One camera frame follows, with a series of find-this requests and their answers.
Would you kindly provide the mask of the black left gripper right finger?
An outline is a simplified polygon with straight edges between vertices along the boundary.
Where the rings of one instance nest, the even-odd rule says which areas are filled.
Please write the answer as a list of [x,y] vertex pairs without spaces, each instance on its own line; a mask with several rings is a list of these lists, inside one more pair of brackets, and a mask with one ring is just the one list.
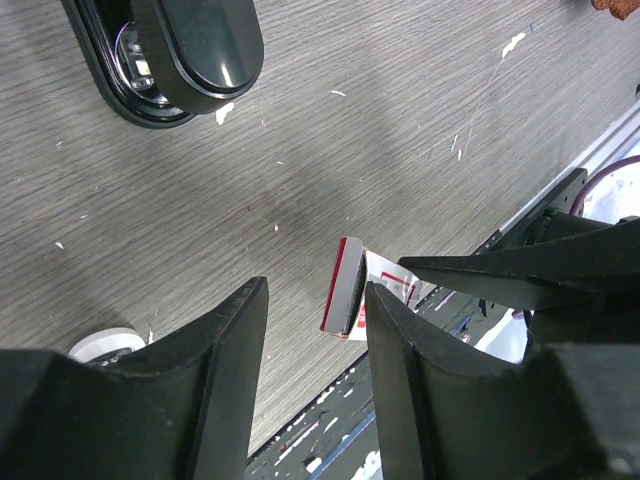
[[639,350],[552,344],[512,364],[366,288],[388,479],[635,479]]

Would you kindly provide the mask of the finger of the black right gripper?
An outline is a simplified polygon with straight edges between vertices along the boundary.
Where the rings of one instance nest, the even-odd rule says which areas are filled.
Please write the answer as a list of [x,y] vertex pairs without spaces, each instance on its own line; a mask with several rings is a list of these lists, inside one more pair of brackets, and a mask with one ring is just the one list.
[[561,321],[605,321],[639,308],[639,221],[540,217],[523,243],[466,256],[405,256],[434,285]]

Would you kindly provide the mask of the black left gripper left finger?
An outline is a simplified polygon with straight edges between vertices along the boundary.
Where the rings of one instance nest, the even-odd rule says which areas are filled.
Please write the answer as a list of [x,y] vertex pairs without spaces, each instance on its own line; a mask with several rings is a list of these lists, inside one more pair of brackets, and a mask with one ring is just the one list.
[[1,354],[5,479],[240,479],[268,316],[263,277],[108,367]]

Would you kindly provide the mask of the red white staple box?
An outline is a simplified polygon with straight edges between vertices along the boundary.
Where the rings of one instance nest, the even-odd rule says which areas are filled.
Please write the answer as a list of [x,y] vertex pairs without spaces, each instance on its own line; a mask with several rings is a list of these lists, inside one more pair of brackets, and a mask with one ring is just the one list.
[[367,339],[366,284],[389,290],[416,311],[434,289],[401,265],[365,247],[356,237],[343,237],[338,245],[320,330],[350,341]]

